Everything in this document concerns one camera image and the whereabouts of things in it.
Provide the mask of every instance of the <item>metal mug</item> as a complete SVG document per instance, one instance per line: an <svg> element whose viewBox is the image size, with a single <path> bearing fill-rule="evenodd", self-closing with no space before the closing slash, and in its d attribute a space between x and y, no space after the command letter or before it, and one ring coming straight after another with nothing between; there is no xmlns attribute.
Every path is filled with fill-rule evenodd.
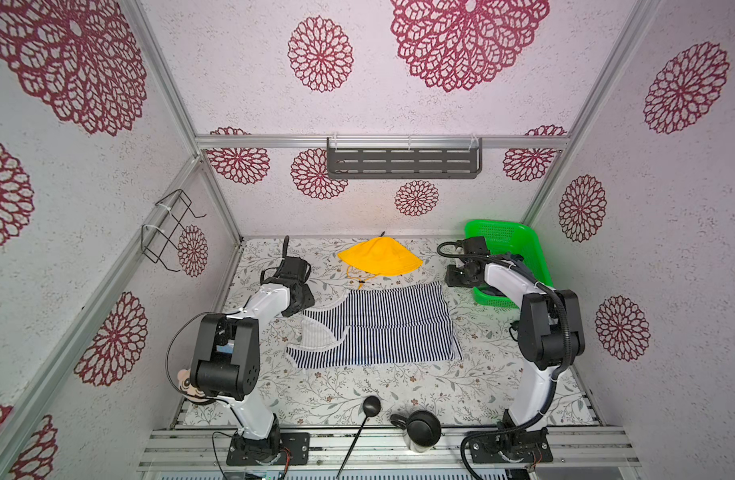
<svg viewBox="0 0 735 480"><path fill-rule="evenodd" d="M434 447L442 436L439 418L428 410L416 410L408 417L394 413L389 421L405 431L405 445L415 453L424 453Z"/></svg>

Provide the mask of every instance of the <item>wire rack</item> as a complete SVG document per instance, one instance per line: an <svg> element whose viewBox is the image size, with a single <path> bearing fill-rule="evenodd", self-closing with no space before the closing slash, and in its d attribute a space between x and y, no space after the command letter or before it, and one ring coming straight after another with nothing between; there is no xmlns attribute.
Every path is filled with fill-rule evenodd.
<svg viewBox="0 0 735 480"><path fill-rule="evenodd" d="M143 255L146 255L146 258L151 260L154 264L162 264L164 268L167 270L170 270L170 272L180 272L180 269L172 269L164 262L162 259L162 254L167 249L168 245L172 245L173 248L178 250L178 246L175 245L172 241L172 236L175 235L176 232L179 231L185 231L186 228L181 223L184 216L186 214L191 214L194 218L204 218L207 216L207 214L204 215L197 215L194 213L194 211L191 209L191 198L181 189L173 190L169 194L162 197L160 200L158 200L155 203L156 206L160 206L161 208L164 208L168 211L168 214L162 219L162 221L158 225L141 225L141 251ZM176 215L173 213L173 210L178 210L178 207L183 205L184 209L183 212L181 212L179 215ZM175 220L175 224L172 227L172 230L170 232L166 232L162 229L162 225L164 225L164 222L168 219L172 218ZM154 234L146 240L147 233L153 229ZM159 238L164 238L164 243L162 244L161 249L158 251L152 250L151 245Z"/></svg>

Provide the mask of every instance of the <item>black ladle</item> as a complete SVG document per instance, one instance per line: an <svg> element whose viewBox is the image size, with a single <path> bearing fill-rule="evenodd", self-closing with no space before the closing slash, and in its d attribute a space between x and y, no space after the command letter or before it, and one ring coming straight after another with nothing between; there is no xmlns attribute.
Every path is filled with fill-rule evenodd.
<svg viewBox="0 0 735 480"><path fill-rule="evenodd" d="M351 447L349 447L349 452L346 454L346 457L343 459L343 463L340 464L340 470L338 470L338 475L335 475L335 478L340 477L340 473L343 472L343 467L346 466L346 462L349 460L349 457L351 456L351 451L354 449L354 446L356 445L356 440L360 437L360 434L362 433L362 428L364 428L365 423L367 423L368 418L372 418L379 413L381 413L381 399L371 395L367 398L365 398L365 401L362 402L362 411L365 412L365 419L362 421L362 426L359 430L356 431L356 436L354 436L354 441L351 443Z"/></svg>

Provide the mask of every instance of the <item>yellow hat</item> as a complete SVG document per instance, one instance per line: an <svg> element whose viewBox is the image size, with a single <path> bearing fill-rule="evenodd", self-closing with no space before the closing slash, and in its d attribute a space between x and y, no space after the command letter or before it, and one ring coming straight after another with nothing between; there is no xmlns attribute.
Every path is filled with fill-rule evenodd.
<svg viewBox="0 0 735 480"><path fill-rule="evenodd" d="M409 274L423 264L423 260L390 236L378 236L354 245L338 256L354 268L373 275Z"/></svg>

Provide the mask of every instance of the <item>floral tablecloth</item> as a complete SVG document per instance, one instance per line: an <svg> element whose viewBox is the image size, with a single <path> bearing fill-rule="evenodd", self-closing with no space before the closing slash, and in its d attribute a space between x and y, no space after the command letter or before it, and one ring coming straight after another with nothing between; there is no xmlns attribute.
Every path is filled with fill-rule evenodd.
<svg viewBox="0 0 735 480"><path fill-rule="evenodd" d="M346 277L346 265L337 253L365 238L292 239L288 255L312 265L308 284L316 304L339 299L359 284ZM418 270L402 276L377 277L362 288L386 289L443 281L453 261L437 255L445 239L398 239L423 260ZM260 271L279 264L281 239L252 239L244 245L224 311L243 306L258 288ZM482 425L499 420L519 386L522 357L508 326L519 318L517 310L480 306L464 288L443 287L450 315L456 323L463 359L434 363L398 363L301 370L284 357L288 342L300 341L300 318L280 317L260 333L261 368L256 389L283 425L354 425L362 400L381 398L383 408L375 425L389 425L391 413L425 408L443 425ZM560 378L550 425L592 425L591 412L570 372ZM219 404L189 404L183 423L189 426L230 425Z"/></svg>

